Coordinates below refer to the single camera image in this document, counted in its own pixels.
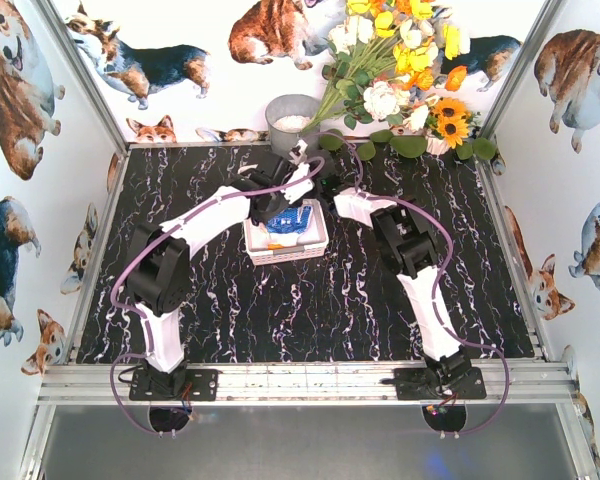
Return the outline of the blue dotted work glove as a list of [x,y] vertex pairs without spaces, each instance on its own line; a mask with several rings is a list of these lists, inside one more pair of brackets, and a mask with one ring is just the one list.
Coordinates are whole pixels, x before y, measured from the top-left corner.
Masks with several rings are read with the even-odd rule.
[[309,227],[312,213],[311,205],[287,208],[266,223],[266,230],[277,235],[303,234]]

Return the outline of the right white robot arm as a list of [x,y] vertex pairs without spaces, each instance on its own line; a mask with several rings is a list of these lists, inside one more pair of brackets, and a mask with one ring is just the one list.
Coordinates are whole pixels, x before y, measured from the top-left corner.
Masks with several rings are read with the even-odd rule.
[[431,228],[439,224],[411,200],[345,184],[331,160],[315,177],[319,198],[341,218],[373,230],[387,269],[396,275],[415,315],[427,368],[440,376],[467,363],[439,286],[441,269]]

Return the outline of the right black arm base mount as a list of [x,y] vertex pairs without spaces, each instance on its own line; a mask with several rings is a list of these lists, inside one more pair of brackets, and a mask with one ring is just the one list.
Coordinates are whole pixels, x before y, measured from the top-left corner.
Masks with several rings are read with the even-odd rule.
[[399,400],[482,400],[487,396],[482,372],[469,359],[425,359],[425,367],[393,370],[382,385],[395,389]]

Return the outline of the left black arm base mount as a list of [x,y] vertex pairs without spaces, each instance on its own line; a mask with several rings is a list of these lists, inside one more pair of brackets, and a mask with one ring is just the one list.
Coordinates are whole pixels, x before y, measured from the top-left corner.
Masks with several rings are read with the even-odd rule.
[[129,399],[132,401],[214,401],[219,386],[216,369],[188,368],[182,362],[171,373],[142,362],[133,373]]

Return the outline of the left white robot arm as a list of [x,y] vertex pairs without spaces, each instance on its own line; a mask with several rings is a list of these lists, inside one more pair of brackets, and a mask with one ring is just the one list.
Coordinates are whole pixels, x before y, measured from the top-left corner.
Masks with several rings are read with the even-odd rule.
[[160,225],[139,223],[126,267],[111,292],[117,307],[139,315],[148,364],[170,374],[184,361],[180,307],[191,289],[191,260],[230,227],[264,224],[315,188],[322,156],[295,162],[269,154],[242,168],[188,212]]

